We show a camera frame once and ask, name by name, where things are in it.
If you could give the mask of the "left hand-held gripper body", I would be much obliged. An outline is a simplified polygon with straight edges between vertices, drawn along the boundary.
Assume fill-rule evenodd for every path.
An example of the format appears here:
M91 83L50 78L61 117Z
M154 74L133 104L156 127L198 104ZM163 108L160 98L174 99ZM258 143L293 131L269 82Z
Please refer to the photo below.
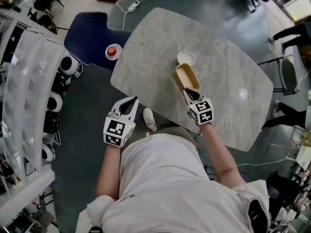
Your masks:
M116 147L123 147L136 126L134 115L108 114L104 123L104 142Z

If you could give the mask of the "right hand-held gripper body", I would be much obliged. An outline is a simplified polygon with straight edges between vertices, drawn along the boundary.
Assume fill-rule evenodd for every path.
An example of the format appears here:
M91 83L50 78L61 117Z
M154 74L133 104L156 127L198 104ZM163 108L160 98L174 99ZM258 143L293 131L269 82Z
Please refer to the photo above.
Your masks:
M214 120L213 106L210 99L203 97L200 101L188 105L190 117L197 125L211 123Z

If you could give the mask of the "tan oblong tray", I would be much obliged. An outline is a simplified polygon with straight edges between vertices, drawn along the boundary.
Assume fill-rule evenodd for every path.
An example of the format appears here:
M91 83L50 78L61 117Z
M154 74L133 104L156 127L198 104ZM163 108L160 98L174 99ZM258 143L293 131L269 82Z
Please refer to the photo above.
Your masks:
M179 64L172 73L172 77L181 93L186 88L200 90L200 83L190 65Z

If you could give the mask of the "person's left forearm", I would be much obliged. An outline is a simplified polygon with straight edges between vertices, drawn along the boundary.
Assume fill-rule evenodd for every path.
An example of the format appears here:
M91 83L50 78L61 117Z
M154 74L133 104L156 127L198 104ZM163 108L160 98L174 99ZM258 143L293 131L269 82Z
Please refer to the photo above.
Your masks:
M107 145L101 170L98 176L95 194L119 199L121 148Z

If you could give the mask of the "person's right forearm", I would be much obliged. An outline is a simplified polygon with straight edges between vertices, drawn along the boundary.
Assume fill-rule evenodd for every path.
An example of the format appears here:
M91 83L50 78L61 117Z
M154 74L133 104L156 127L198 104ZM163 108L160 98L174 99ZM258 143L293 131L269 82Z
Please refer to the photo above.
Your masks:
M213 126L206 123L199 125L199 129L219 183L228 188L244 185L245 181L238 171L233 156L222 143Z

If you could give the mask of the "person's left white shoe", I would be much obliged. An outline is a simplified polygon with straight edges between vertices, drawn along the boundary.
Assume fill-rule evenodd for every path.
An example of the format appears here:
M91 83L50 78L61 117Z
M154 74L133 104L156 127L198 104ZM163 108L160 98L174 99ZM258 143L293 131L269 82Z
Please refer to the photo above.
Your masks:
M156 131L156 122L154 118L154 114L150 108L145 108L143 110L143 119L147 128L149 128L152 132Z

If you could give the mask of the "person's olive trousers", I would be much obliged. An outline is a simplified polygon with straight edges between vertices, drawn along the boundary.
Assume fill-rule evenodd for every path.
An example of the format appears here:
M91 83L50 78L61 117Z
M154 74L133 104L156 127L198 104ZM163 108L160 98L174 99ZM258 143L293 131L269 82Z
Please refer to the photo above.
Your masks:
M154 134L170 134L174 136L178 136L181 138L184 138L191 142L195 147L197 147L197 142L194 140L194 137L190 134L190 131L185 129L184 127L181 127L179 125L162 125L159 129L157 129L155 132L150 132L149 135Z

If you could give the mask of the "white round bowl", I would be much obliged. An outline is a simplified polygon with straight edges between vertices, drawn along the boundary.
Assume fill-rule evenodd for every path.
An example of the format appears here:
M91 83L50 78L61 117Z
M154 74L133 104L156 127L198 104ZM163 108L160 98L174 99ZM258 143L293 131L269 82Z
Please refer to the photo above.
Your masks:
M187 64L192 66L195 62L195 57L191 51L183 50L178 53L177 61L179 64Z

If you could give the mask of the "grey marble table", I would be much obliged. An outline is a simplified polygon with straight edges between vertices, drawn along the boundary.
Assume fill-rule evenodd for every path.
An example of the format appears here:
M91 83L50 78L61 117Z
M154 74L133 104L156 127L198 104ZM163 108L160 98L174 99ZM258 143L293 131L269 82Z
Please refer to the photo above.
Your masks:
M180 14L155 8L123 47L111 84L168 120L197 132L173 80L177 55L193 53L200 91L213 105L213 127L223 143L248 151L265 122L273 83L240 48Z

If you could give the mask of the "small white plate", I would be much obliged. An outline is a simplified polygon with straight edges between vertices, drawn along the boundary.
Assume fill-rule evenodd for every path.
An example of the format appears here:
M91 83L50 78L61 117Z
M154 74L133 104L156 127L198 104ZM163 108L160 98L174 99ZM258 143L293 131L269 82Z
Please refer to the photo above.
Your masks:
M108 49L109 47L115 47L115 48L117 49L117 53L116 53L115 56L109 56L109 55L107 54L107 49ZM121 55L121 52L122 52L122 47L121 47L119 44L114 43L114 44L109 45L109 46L106 48L106 50L105 50L105 56L106 56L106 58L107 58L108 60L110 60L110 61L115 61L115 60L117 60L117 59L119 58L119 56Z

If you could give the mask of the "white round robot head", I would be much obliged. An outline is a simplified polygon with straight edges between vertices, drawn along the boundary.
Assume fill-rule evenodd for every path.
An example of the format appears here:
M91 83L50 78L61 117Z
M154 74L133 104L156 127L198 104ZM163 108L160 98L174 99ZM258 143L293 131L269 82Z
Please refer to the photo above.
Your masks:
M46 162L53 162L56 159L55 150L50 142L42 143L42 159Z
M59 68L66 76L74 75L76 78L79 78L83 72L83 64L71 56L63 57Z
M59 113L61 111L62 105L63 105L62 96L55 92L51 92L48 99L47 109L49 111Z

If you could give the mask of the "person's white shirt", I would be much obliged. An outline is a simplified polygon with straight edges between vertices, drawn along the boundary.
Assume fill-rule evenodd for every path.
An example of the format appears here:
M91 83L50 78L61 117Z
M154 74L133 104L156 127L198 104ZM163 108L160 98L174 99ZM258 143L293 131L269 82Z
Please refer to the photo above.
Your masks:
M78 218L76 233L267 233L266 182L228 188L211 181L188 140L155 134L121 155L119 199L102 195Z

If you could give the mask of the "dark blue chair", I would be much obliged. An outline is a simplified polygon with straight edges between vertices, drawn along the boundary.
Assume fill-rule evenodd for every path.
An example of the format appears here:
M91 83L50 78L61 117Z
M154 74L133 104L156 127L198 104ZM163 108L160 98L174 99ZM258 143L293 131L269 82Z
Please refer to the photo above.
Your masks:
M74 18L64 40L67 51L83 65L95 65L113 70L118 57L109 56L111 45L124 47L130 31L111 29L104 12L82 12Z

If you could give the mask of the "grey chair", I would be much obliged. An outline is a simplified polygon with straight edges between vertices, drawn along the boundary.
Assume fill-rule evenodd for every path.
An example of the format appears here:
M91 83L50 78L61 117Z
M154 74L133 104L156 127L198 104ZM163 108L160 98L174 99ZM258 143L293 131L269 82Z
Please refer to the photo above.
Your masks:
M274 88L274 93L283 93L285 95L292 95L299 92L298 80L294 64L290 61L290 55L284 55L275 59L258 63L258 65L269 64L272 62L277 63L279 79L281 88Z

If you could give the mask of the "white curved shelving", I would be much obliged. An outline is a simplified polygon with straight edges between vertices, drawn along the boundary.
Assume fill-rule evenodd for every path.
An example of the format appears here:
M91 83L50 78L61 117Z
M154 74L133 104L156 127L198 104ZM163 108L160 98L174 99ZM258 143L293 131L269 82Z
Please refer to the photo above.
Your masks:
M5 29L8 41L15 27L23 33L7 69L2 111L6 159L21 181L27 182L26 161L41 171L41 146L48 98L65 48L49 37L13 19Z

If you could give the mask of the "white power strip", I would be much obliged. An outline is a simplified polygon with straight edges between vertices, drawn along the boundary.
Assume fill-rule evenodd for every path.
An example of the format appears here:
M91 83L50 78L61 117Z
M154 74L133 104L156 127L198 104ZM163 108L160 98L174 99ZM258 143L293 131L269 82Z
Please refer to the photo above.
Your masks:
M132 3L129 7L127 12L131 13L133 11L135 11L135 9L140 5L140 1L135 1L134 3Z

